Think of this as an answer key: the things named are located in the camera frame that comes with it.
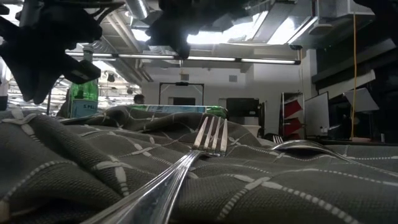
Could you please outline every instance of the orange cable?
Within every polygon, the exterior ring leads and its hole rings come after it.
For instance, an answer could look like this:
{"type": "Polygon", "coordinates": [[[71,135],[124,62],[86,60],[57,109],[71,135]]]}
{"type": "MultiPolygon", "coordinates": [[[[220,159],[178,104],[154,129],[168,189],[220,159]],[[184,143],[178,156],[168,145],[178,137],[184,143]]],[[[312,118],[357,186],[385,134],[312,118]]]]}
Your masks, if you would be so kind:
{"type": "Polygon", "coordinates": [[[353,17],[354,17],[354,98],[353,98],[353,106],[352,106],[352,111],[351,111],[351,140],[354,138],[356,74],[358,71],[357,64],[356,64],[356,15],[355,15],[355,12],[353,14],[353,17]]]}

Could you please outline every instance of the label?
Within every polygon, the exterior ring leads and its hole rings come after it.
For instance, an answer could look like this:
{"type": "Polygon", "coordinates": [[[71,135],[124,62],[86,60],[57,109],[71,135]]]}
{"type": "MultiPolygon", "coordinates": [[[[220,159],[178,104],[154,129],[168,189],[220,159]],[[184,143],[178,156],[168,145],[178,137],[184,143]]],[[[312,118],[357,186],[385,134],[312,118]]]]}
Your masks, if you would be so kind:
{"type": "Polygon", "coordinates": [[[81,118],[96,114],[98,110],[98,103],[88,100],[73,100],[72,103],[72,118],[81,118]]]}
{"type": "Polygon", "coordinates": [[[204,113],[204,106],[167,106],[167,105],[159,105],[159,106],[148,106],[147,111],[149,112],[157,112],[157,113],[204,113]]]}

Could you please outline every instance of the fork tine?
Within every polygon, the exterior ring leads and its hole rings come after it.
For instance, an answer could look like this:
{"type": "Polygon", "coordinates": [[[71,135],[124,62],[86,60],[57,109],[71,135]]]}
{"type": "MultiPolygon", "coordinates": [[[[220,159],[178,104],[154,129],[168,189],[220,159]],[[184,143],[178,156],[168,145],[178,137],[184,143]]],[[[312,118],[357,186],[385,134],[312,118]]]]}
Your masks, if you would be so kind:
{"type": "Polygon", "coordinates": [[[220,123],[221,123],[221,118],[218,118],[217,122],[217,127],[216,127],[216,133],[214,133],[213,137],[213,145],[211,146],[211,152],[215,153],[216,152],[216,147],[217,147],[217,140],[218,140],[218,132],[220,130],[220,123]]]}
{"type": "Polygon", "coordinates": [[[205,118],[203,124],[201,125],[201,128],[199,130],[199,133],[197,135],[197,138],[195,140],[195,143],[193,144],[192,149],[198,149],[201,143],[201,139],[203,137],[203,134],[205,133],[205,129],[206,129],[206,124],[207,124],[207,119],[208,117],[205,118]]]}
{"type": "Polygon", "coordinates": [[[209,131],[207,132],[207,137],[206,137],[205,145],[203,146],[203,150],[206,150],[206,151],[207,151],[208,146],[209,146],[209,142],[210,142],[210,138],[211,138],[211,132],[212,132],[212,130],[213,130],[213,123],[214,123],[214,117],[211,119],[209,131]]]}
{"type": "Polygon", "coordinates": [[[221,138],[221,147],[220,147],[221,156],[225,156],[225,154],[226,154],[227,143],[228,143],[228,121],[227,121],[227,119],[225,119],[224,127],[223,127],[223,137],[221,138]]]}

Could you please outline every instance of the gray cloth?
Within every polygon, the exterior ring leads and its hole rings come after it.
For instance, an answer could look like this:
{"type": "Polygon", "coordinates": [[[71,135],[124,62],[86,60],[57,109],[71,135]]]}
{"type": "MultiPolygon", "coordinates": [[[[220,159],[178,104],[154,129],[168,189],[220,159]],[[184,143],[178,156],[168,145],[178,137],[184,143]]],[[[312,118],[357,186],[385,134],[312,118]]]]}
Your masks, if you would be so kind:
{"type": "MultiPolygon", "coordinates": [[[[186,154],[205,116],[118,106],[61,124],[28,111],[0,113],[0,222],[86,220],[186,154]]],[[[194,163],[173,223],[398,223],[395,174],[324,154],[271,151],[234,123],[228,136],[227,157],[194,163]]],[[[398,170],[396,147],[331,148],[398,170]]]]}

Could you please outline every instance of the patterned fabric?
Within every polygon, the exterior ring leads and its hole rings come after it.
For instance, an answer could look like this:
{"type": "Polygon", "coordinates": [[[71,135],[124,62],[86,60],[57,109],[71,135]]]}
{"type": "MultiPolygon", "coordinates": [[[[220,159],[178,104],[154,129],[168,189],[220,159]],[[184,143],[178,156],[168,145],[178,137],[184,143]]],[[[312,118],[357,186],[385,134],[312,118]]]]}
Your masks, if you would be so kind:
{"type": "MultiPolygon", "coordinates": [[[[0,113],[0,223],[86,220],[186,154],[205,116],[120,106],[64,125],[0,113]]],[[[370,167],[397,171],[398,148],[331,147],[360,166],[268,150],[234,123],[228,134],[227,157],[194,163],[173,223],[398,223],[398,175],[370,167]]]]}

